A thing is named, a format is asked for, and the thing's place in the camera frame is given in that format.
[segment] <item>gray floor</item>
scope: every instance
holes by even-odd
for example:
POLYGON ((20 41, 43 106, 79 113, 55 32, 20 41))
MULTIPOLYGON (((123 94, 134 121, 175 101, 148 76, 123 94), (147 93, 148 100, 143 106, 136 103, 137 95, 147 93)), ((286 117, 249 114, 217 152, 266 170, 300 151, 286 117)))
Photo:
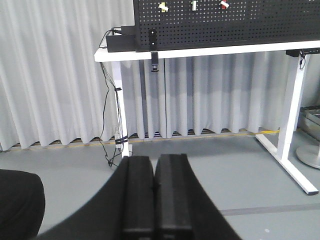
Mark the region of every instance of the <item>gray floor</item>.
MULTIPOLYGON (((320 170, 295 155, 306 144, 319 143, 296 132, 289 159, 320 189, 320 170)), ((113 147, 107 146, 110 154, 113 147)), ((162 153, 186 153, 207 194, 244 240, 320 239, 320 194, 307 196, 253 137, 140 142, 133 149, 134 155, 150 156, 154 166, 162 153)), ((46 195, 41 232, 75 212, 113 173, 99 145, 1 152, 0 168, 41 177, 46 195)))

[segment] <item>electrical cable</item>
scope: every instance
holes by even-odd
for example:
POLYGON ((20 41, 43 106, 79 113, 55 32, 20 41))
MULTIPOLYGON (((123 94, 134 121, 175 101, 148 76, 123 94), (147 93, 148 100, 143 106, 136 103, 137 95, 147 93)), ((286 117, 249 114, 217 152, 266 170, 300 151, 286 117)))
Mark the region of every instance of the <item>electrical cable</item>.
POLYGON ((300 65, 300 70, 304 69, 304 67, 306 66, 306 54, 303 49, 300 51, 299 65, 300 65))
POLYGON ((103 73, 103 76, 104 76, 104 82, 105 82, 105 85, 107 87, 107 92, 106 92, 106 95, 105 95, 105 98, 104 98, 104 106, 103 106, 103 112, 102 112, 102 122, 103 122, 103 126, 102 126, 102 132, 100 134, 100 137, 99 137, 99 142, 100 144, 102 145, 103 147, 103 151, 105 153, 104 157, 105 159, 107 160, 108 162, 108 165, 109 167, 111 168, 112 166, 116 166, 118 167, 117 164, 114 163, 114 160, 117 156, 121 155, 122 154, 122 151, 124 149, 124 143, 121 144, 121 150, 119 150, 120 153, 116 154, 116 151, 117 151, 117 147, 115 147, 114 149, 114 152, 113 152, 113 156, 111 158, 108 158, 108 153, 107 153, 107 150, 104 146, 104 144, 102 143, 102 135, 104 133, 104 130, 105 130, 105 111, 106 111, 106 105, 107 105, 107 98, 108 98, 108 94, 110 92, 110 87, 108 85, 108 82, 113 86, 114 88, 114 91, 115 91, 115 96, 116 96, 116 107, 117 107, 117 118, 118 118, 118 125, 119 125, 119 134, 120 134, 120 138, 122 139, 124 136, 123 136, 123 125, 122 125, 122 116, 121 116, 121 109, 120 109, 120 102, 119 102, 119 95, 118 95, 118 90, 116 89, 116 85, 115 85, 115 82, 113 81, 112 77, 109 75, 105 65, 100 62, 100 67, 101 67, 101 70, 102 70, 102 73, 103 73))
POLYGON ((117 27, 113 27, 111 28, 110 30, 106 31, 104 34, 103 34, 103 37, 99 43, 99 46, 98 46, 98 49, 106 49, 107 46, 101 46, 102 42, 104 41, 105 37, 108 36, 110 33, 121 33, 121 30, 115 30, 115 29, 121 29, 120 26, 117 26, 117 27))

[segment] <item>white desk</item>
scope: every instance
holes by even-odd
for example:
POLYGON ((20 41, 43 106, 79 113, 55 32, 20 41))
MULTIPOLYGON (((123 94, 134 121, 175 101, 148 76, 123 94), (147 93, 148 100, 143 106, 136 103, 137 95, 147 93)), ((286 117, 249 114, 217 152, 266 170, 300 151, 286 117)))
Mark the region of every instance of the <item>white desk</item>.
MULTIPOLYGON (((299 41, 285 43, 255 44, 241 46, 224 46, 209 48, 194 48, 182 50, 159 51, 159 59, 167 58, 184 58, 196 56, 211 56, 223 54, 239 54, 239 53, 256 53, 268 51, 281 51, 291 49, 311 49, 320 48, 320 40, 317 41, 299 41)), ((287 88, 284 98, 284 111, 281 120, 278 145, 275 147, 263 134, 256 136, 262 145, 270 152, 270 154, 280 163, 280 165, 290 174, 290 176, 301 186, 308 194, 314 195, 319 191, 311 184, 311 182, 288 160, 289 149, 292 141, 293 132, 296 127, 296 120, 299 113, 299 107, 302 97, 303 81, 306 69, 308 67, 309 55, 306 56, 305 66, 300 69, 299 58, 290 58, 289 70, 290 74, 287 79, 287 88)), ((151 59, 150 52, 108 52, 106 48, 99 48, 94 54, 96 62, 111 62, 113 81, 116 88, 123 87, 121 76, 121 61, 147 60, 151 59)), ((123 135, 127 135, 127 121, 125 113, 125 104, 123 91, 118 92, 119 104, 122 115, 123 135)), ((129 156, 129 143, 125 142, 123 146, 122 156, 129 156)))

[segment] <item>perforated panel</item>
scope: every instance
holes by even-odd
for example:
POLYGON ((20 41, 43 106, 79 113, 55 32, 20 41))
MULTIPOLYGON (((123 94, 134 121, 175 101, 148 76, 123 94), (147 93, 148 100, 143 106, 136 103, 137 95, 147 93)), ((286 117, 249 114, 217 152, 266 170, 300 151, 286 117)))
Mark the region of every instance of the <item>perforated panel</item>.
POLYGON ((135 0, 137 51, 149 50, 149 29, 158 50, 281 43, 320 39, 320 0, 135 0))

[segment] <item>yellow line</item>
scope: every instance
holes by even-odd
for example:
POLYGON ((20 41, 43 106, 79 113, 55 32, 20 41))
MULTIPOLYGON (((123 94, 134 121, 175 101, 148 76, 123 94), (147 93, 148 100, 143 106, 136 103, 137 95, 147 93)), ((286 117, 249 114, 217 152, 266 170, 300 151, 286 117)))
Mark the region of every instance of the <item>yellow line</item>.
MULTIPOLYGON (((189 136, 189 137, 172 137, 172 138, 160 138, 160 139, 153 139, 153 140, 130 140, 129 142, 132 143, 147 143, 147 142, 162 142, 162 141, 176 141, 176 140, 190 140, 190 139, 210 139, 210 138, 224 138, 224 137, 235 137, 235 136, 254 136, 257 134, 278 134, 280 131, 260 131, 256 133, 246 132, 246 133, 220 133, 220 134, 210 134, 208 136, 200 135, 200 136, 189 136)), ((103 145, 114 145, 113 141, 110 142, 103 142, 103 145)), ((64 149, 64 148, 78 148, 78 147, 90 147, 90 146, 99 146, 100 143, 89 143, 89 144, 79 144, 79 145, 60 145, 60 146, 53 146, 49 145, 46 147, 36 148, 31 147, 27 149, 12 149, 9 151, 27 151, 27 150, 43 150, 43 149, 64 149)))

